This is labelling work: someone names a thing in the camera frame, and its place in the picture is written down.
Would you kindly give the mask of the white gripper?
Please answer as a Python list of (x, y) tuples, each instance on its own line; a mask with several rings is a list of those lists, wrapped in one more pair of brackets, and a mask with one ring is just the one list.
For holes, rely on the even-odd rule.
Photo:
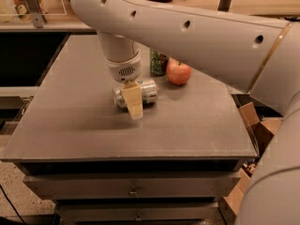
[(128, 112), (133, 120), (143, 117), (142, 89), (135, 81), (142, 74), (142, 55), (138, 52), (124, 62), (106, 60), (112, 78), (118, 83), (125, 83), (121, 89)]

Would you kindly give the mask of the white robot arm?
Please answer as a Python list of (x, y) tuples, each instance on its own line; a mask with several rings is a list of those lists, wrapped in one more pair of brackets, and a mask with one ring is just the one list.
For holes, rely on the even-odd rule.
[(234, 225), (300, 225), (300, 25), (147, 0), (71, 0), (99, 32), (131, 38), (248, 93), (283, 117)]

